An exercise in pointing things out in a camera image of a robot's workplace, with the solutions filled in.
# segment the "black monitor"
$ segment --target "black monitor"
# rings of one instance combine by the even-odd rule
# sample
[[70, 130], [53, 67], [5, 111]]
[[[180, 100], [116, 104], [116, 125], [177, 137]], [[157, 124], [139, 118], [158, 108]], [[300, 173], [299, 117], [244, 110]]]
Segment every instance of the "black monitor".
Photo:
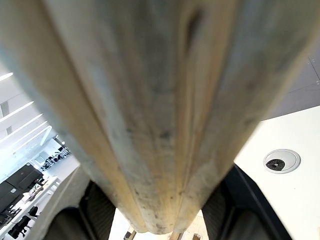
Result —
[[35, 169], [30, 163], [27, 163], [6, 181], [24, 193], [28, 192], [35, 185], [35, 180], [42, 177], [43, 174], [39, 170]]
[[15, 205], [23, 197], [22, 191], [4, 181], [0, 184], [0, 213]]

